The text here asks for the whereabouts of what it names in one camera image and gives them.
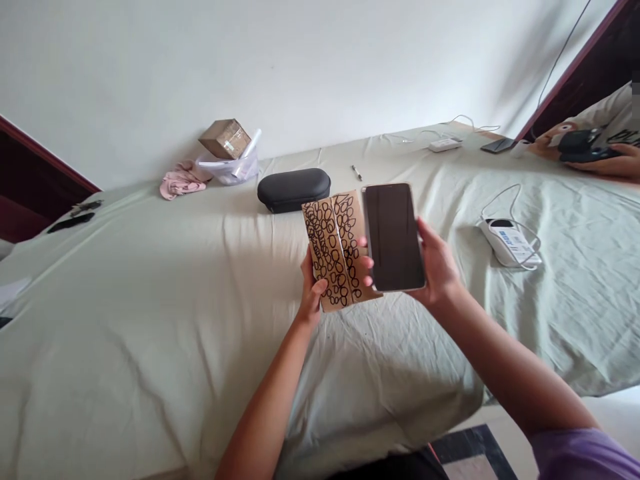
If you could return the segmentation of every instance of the hand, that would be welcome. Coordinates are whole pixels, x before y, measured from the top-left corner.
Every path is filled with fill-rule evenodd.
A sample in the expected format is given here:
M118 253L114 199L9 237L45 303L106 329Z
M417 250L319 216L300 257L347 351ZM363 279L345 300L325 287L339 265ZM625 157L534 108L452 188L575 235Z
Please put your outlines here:
M568 126L568 129L562 130L561 127ZM566 133L569 131L574 131L578 129L578 125L574 122L562 122L556 125L553 128L550 128L548 131L544 132L535 140L535 144L541 149L555 149L556 147L550 147L549 144L551 140L560 133Z
M307 255L300 264L304 282L302 286L302 300L300 308L295 316L295 321L304 322L315 327L320 322L320 296L329 286L326 279L315 281L313 278L313 262L311 260L311 247L307 246Z
M590 171L598 175L640 178L640 148L626 143L616 143L609 147L622 153L623 156L589 163L566 163L566 165L576 170Z
M447 243L428 226L422 218L417 220L418 232L422 237L421 248L427 274L427 285L420 290L408 291L407 294L418 300L426 308L435 305L439 300L456 295L456 290L461 287L460 274L455 264L453 254ZM363 237L358 242L360 246L367 246L367 238ZM368 268L373 268L373 259L361 257L360 262ZM365 285L372 285L371 277L364 278Z

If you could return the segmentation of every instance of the pen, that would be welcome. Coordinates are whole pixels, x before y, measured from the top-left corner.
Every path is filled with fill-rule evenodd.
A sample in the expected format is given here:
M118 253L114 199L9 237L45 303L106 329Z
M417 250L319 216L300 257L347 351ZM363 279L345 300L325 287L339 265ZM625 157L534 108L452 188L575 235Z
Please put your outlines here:
M355 172L355 174L358 176L358 180L362 181L362 175L360 175L360 172L358 172L358 169L355 167L355 165L351 166L351 169Z

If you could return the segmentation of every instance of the power strip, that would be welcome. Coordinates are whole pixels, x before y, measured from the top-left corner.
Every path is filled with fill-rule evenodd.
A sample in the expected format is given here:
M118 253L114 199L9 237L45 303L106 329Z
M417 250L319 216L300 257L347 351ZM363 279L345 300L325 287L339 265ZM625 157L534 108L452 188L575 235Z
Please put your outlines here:
M454 138L436 140L435 142L431 142L427 148L432 152L442 152L446 150L452 150L458 147L462 147L462 140L459 140L454 137Z

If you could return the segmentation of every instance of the pink cloth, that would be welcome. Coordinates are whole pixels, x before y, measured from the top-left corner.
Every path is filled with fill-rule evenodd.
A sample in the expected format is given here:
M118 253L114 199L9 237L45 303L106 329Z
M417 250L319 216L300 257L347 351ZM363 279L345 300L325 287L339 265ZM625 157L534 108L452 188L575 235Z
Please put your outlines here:
M184 160L162 179L160 195L173 200L178 195L204 190L212 178L213 175L200 170L193 160Z

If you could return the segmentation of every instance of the cardboard box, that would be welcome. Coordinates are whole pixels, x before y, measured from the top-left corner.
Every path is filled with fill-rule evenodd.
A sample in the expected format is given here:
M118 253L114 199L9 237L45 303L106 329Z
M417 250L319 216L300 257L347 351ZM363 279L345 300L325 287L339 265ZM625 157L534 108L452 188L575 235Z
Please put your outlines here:
M352 190L302 205L316 279L329 286L320 298L322 310L331 312L348 305L382 297L363 278L369 274L357 260L367 254L358 246L365 234L365 219L358 193Z
M216 120L198 141L209 150L214 157L236 160L251 141L247 132L235 119Z

